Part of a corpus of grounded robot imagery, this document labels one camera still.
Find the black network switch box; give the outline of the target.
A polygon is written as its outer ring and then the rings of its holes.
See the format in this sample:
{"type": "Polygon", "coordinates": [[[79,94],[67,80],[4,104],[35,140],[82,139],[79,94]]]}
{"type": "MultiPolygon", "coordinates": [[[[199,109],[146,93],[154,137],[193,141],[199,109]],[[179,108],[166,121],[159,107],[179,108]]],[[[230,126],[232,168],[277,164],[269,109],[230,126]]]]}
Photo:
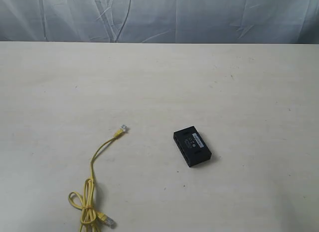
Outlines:
{"type": "Polygon", "coordinates": [[[174,132],[173,139],[189,167],[211,159],[210,149],[194,126],[174,132]]]}

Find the white backdrop curtain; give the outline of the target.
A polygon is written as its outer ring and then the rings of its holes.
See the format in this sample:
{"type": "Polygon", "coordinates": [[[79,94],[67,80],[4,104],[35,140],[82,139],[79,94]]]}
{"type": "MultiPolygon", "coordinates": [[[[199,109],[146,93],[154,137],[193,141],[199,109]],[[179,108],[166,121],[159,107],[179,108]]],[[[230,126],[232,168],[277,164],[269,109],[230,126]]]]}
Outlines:
{"type": "Polygon", "coordinates": [[[0,38],[317,44],[319,0],[0,0],[0,38]]]}

